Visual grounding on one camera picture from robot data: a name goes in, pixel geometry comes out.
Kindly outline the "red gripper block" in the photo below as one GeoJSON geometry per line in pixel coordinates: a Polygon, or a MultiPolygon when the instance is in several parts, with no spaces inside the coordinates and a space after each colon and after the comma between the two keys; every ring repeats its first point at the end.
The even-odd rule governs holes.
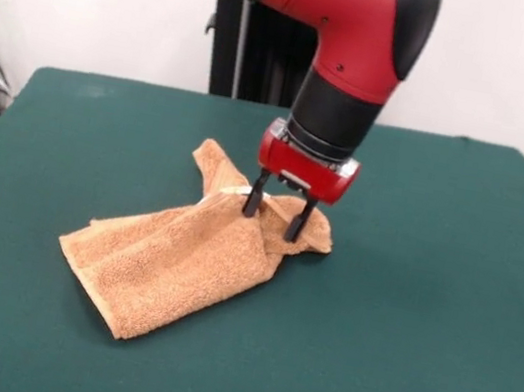
{"type": "Polygon", "coordinates": [[[331,163],[310,155],[290,140],[286,126],[286,120],[277,117],[264,131],[258,152],[259,165],[263,169],[251,187],[242,213],[246,218],[255,216],[264,199],[263,188],[270,173],[289,180],[297,190],[304,190],[309,195],[304,208],[295,215],[285,231],[284,240],[294,243],[318,201],[327,205],[336,204],[353,184],[362,165],[354,158],[331,163]]]}

